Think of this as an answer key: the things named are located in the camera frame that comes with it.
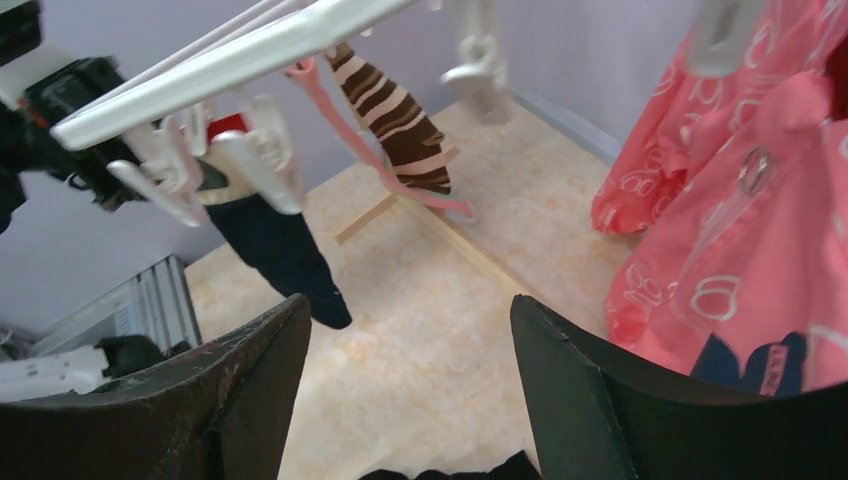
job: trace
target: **pink fabric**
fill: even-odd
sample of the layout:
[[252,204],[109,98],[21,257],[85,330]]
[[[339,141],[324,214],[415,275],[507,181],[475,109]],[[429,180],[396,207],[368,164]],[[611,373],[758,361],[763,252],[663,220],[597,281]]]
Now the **pink fabric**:
[[[771,3],[789,28],[758,67],[726,79],[734,100],[704,107],[677,92],[660,119],[665,97],[655,97],[596,200],[595,213],[612,210],[595,220],[611,219],[596,226],[612,231],[653,225],[605,302],[611,341],[688,374],[711,334],[744,365],[757,347],[801,332],[809,390],[848,380],[848,121],[829,121],[831,83],[819,73],[848,9],[846,0]],[[681,91],[698,82],[672,77]],[[752,88],[757,78],[773,85]],[[710,110],[691,126],[680,105]],[[689,141],[675,125],[691,126]],[[630,173],[654,179],[647,195],[620,188],[639,157]]]
[[715,152],[781,81],[823,66],[844,0],[773,0],[735,73],[686,73],[684,42],[654,91],[592,205],[602,232],[632,233],[654,224]]
[[344,120],[341,113],[333,105],[330,96],[321,86],[321,81],[318,77],[318,68],[315,65],[315,58],[310,57],[299,62],[297,65],[288,67],[285,71],[286,76],[294,80],[304,92],[309,96],[313,103],[318,107],[321,115],[330,122],[333,129],[338,134],[339,138],[345,142],[351,150],[353,150],[360,160],[377,170],[380,176],[380,181],[383,186],[390,192],[397,195],[410,198],[416,202],[422,203],[431,208],[445,210],[448,212],[457,212],[466,218],[474,218],[471,204],[466,200],[456,200],[446,195],[439,195],[426,190],[410,188],[400,183],[397,177],[392,173],[377,155],[368,147],[365,140],[357,134],[350,125]]

